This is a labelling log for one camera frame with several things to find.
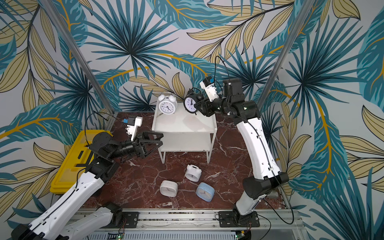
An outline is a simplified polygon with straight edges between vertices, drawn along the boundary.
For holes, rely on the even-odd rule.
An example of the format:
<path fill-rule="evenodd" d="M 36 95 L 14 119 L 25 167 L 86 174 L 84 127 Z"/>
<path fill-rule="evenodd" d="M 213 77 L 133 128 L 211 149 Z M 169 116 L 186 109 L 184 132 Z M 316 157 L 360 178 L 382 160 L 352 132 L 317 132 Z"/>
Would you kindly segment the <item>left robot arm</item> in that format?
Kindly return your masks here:
<path fill-rule="evenodd" d="M 81 240 L 105 226 L 122 228 L 126 222 L 123 210 L 107 203 L 87 217 L 69 224 L 81 206 L 99 191 L 116 173 L 120 164 L 116 158 L 148 157 L 162 146 L 162 133 L 142 132 L 134 140 L 119 142 L 108 132 L 97 134 L 89 149 L 94 160 L 77 173 L 74 185 L 49 209 L 30 224 L 17 225 L 13 240 Z"/>

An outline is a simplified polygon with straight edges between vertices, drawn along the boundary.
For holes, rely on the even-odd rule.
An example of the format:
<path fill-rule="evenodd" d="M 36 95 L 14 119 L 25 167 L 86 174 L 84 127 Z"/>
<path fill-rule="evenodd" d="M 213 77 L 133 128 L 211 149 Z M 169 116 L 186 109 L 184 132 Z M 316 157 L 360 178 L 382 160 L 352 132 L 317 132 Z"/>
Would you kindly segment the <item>white chrome twin-bell alarm clock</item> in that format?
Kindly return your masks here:
<path fill-rule="evenodd" d="M 158 104 L 159 111 L 162 114 L 172 115 L 176 112 L 178 102 L 177 102 L 177 98 L 174 95 L 161 94 L 158 97 L 158 101 L 159 101 L 159 104 Z"/>

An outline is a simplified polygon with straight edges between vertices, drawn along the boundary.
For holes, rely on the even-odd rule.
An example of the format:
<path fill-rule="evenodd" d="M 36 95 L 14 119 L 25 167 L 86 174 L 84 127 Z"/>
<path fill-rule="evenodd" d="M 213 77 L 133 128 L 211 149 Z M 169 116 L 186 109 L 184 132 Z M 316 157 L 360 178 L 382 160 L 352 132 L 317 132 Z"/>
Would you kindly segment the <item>white matte twin-bell alarm clock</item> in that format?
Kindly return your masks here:
<path fill-rule="evenodd" d="M 202 170 L 195 166 L 195 165 L 187 165 L 185 177 L 192 181 L 192 182 L 198 182 L 200 180 L 200 177 L 202 175 Z"/>

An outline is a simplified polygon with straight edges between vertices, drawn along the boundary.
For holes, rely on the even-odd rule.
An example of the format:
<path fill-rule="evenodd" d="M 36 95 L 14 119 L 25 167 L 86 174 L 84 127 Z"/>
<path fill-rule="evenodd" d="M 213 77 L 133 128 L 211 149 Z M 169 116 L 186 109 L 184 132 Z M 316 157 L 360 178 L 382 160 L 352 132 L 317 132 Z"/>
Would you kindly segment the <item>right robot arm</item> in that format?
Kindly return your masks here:
<path fill-rule="evenodd" d="M 289 176 L 274 160 L 264 135 L 261 113 L 254 101 L 246 101 L 240 79 L 224 80 L 221 95 L 212 77 L 200 83 L 207 97 L 198 97 L 194 107 L 206 117 L 228 115 L 233 119 L 246 144 L 253 175 L 243 180 L 244 192 L 227 218 L 236 227 L 253 226 L 258 219 L 255 206 L 277 187 L 287 183 Z"/>

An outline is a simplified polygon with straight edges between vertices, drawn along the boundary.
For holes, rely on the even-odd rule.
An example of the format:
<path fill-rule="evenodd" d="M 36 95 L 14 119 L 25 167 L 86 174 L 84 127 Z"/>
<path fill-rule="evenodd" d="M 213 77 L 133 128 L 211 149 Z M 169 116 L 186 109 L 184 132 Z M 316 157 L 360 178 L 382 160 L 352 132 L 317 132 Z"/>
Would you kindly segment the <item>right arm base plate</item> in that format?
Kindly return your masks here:
<path fill-rule="evenodd" d="M 219 211 L 219 223 L 221 228 L 258 228 L 260 227 L 257 212 L 241 215 L 235 210 Z"/>

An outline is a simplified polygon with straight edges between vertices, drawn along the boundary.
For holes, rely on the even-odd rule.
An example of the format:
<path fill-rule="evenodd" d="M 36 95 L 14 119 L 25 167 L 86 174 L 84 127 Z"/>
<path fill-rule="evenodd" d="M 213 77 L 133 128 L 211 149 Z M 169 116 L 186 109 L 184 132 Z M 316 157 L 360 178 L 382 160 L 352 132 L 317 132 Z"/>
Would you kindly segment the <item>black twin-bell alarm clock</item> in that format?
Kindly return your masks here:
<path fill-rule="evenodd" d="M 185 110 L 191 114 L 196 114 L 197 110 L 194 107 L 194 104 L 199 103 L 195 102 L 194 96 L 195 93 L 197 93 L 200 89 L 198 88 L 191 88 L 188 90 L 186 97 L 184 98 L 184 107 Z"/>

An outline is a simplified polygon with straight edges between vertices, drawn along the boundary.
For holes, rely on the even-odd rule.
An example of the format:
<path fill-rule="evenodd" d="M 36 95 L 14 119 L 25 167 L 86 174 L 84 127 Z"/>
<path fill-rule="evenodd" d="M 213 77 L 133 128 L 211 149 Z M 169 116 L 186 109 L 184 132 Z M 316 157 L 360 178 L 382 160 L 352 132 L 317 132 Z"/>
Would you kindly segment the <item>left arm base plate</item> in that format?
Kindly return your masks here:
<path fill-rule="evenodd" d="M 135 229 L 139 219 L 139 212 L 121 212 L 113 215 L 112 221 L 102 229 Z"/>

